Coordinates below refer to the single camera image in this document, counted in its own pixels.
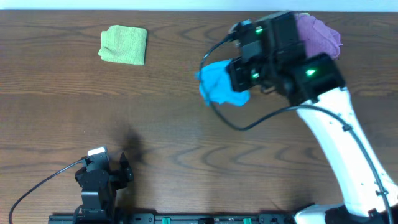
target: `green led indicator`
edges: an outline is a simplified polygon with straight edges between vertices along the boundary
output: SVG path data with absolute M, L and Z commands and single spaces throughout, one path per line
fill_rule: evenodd
M 251 78 L 252 78 L 252 79 L 256 79 L 256 78 L 258 78 L 258 77 L 260 77 L 260 75 L 259 75 L 258 73 L 251 75 Z
M 305 73 L 307 74 L 308 77 L 312 76 L 315 72 L 316 72 L 316 70 L 314 70 L 314 69 L 308 69 L 307 71 L 305 71 Z
M 257 34 L 260 34 L 261 32 L 262 32 L 262 28 L 261 28 L 261 27 L 257 27 L 256 33 L 257 33 Z

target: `white wall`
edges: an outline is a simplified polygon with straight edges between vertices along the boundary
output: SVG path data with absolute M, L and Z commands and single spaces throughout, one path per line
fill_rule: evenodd
M 0 9 L 398 12 L 398 0 L 0 0 Z

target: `wood grain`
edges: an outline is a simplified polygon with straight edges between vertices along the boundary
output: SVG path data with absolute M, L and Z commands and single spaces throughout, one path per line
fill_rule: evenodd
M 119 192 L 128 210 L 258 212 L 336 203 L 341 193 L 318 143 L 295 113 L 245 133 L 205 106 L 193 74 L 235 22 L 269 12 L 1 11 L 0 223 L 33 185 L 107 145 L 126 151 L 136 181 Z M 398 180 L 398 15 L 314 13 L 343 38 L 338 60 L 376 154 Z M 98 56 L 111 25 L 148 30 L 146 64 Z M 234 57 L 226 45 L 210 62 Z M 226 115 L 248 123 L 287 102 L 252 91 Z M 77 167 L 17 207 L 15 223 L 46 223 L 81 204 Z

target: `blue cloth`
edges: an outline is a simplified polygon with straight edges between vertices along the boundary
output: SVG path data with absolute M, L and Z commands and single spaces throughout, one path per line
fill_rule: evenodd
M 209 93 L 210 99 L 205 99 L 207 105 L 209 100 L 223 104 L 231 103 L 235 106 L 243 106 L 250 99 L 250 92 L 248 90 L 241 93 L 232 90 L 231 80 L 226 71 L 226 67 L 232 60 L 225 60 L 215 62 L 207 65 L 201 71 L 202 83 L 199 85 L 200 93 L 205 99 L 205 92 L 203 91 L 202 84 L 205 86 L 206 91 Z

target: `folded green towel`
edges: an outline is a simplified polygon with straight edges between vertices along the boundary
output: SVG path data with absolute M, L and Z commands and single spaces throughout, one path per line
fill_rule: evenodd
M 143 65 L 146 40 L 145 29 L 114 25 L 102 31 L 98 55 L 107 62 Z

